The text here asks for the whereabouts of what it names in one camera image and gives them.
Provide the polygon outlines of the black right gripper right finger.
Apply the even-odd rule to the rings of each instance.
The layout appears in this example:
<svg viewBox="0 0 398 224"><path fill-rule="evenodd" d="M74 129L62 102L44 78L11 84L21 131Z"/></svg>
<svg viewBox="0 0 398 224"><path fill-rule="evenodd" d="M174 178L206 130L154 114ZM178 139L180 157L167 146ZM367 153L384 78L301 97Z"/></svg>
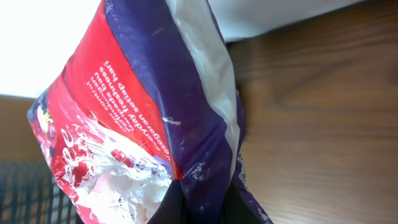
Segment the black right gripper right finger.
<svg viewBox="0 0 398 224"><path fill-rule="evenodd" d="M231 184L222 206L222 224L261 224L260 219L249 209L239 193Z"/></svg>

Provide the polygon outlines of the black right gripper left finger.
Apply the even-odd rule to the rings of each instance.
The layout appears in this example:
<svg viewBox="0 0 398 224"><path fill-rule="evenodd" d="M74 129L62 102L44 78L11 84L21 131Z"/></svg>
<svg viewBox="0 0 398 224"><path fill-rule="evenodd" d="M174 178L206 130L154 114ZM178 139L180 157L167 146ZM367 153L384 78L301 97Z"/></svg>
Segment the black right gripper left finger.
<svg viewBox="0 0 398 224"><path fill-rule="evenodd" d="M147 224L188 224L187 207L179 181L172 181L159 208Z"/></svg>

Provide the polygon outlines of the purple snack package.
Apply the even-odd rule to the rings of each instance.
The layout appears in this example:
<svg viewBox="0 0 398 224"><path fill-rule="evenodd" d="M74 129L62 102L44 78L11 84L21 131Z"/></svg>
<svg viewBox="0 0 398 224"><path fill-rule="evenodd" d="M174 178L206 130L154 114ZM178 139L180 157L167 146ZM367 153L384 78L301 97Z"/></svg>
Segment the purple snack package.
<svg viewBox="0 0 398 224"><path fill-rule="evenodd" d="M222 223L245 185L244 115L207 1L104 0L27 117L56 184L85 223L147 223L173 180L188 223Z"/></svg>

